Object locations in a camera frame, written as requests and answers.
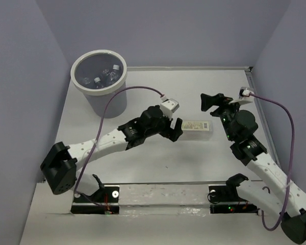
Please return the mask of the clear bottle cream label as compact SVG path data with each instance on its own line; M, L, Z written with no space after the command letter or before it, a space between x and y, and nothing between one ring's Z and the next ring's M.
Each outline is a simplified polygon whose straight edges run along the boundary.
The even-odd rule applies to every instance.
M182 131L180 140L208 141L213 134L213 124L210 120L184 120Z

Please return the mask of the clear crushed bottle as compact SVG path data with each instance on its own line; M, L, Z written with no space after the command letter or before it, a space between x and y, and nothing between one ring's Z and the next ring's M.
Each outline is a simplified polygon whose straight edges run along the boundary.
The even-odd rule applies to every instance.
M116 83L121 76L120 72L120 66L117 64L114 64L108 78L108 84L111 86L112 84Z

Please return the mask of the clear unlabelled bottle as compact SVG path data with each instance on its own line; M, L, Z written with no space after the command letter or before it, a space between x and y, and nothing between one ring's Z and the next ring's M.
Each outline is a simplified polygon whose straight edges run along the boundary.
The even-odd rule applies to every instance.
M100 77L94 79L94 89L103 89L105 87L105 82Z

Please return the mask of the blue label bottle front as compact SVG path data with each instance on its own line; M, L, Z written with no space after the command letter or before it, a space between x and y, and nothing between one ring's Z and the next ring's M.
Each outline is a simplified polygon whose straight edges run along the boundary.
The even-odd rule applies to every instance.
M111 72L111 70L108 69L108 68L102 70L101 73L100 73L100 76L99 76L101 81L103 81L103 82L106 81L106 79L109 76L110 72Z

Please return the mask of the blue label bottle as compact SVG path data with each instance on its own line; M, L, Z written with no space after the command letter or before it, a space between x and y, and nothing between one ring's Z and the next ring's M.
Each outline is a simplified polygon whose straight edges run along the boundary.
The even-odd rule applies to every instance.
M90 86L91 85L91 83L92 83L92 80L90 79L90 78L88 78L88 77L84 77L84 78L82 78L82 84L83 84L83 86Z
M100 73L100 76L99 76L101 81L103 81L103 82L106 81L106 79L109 76L110 72L111 72L111 70L108 69L108 68L102 70L101 73Z

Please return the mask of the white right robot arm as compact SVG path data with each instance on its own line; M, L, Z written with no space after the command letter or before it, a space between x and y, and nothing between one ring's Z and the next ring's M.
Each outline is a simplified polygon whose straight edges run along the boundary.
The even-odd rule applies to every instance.
M227 180L224 193L230 200L241 197L253 203L263 213L273 216L277 226L292 242L303 244L306 241L306 193L291 180L290 174L281 170L254 136L258 129L255 116L240 109L241 105L251 103L254 97L248 89L242 89L236 100L222 93L200 95L202 111L216 107L210 114L220 118L228 140L233 142L231 150L234 156L260 177L271 191L260 190L246 176L237 174Z

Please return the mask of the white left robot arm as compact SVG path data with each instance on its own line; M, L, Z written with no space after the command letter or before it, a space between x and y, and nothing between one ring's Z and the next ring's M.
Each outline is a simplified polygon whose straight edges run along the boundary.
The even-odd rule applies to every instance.
M102 183L96 175L85 177L88 163L104 156L130 150L144 144L154 135L175 142L182 135L182 119L171 126L174 112L179 108L178 102L167 100L159 105L150 106L140 117L134 118L106 135L78 144L65 145L55 143L47 153L40 169L54 195L69 190L96 202L102 198Z

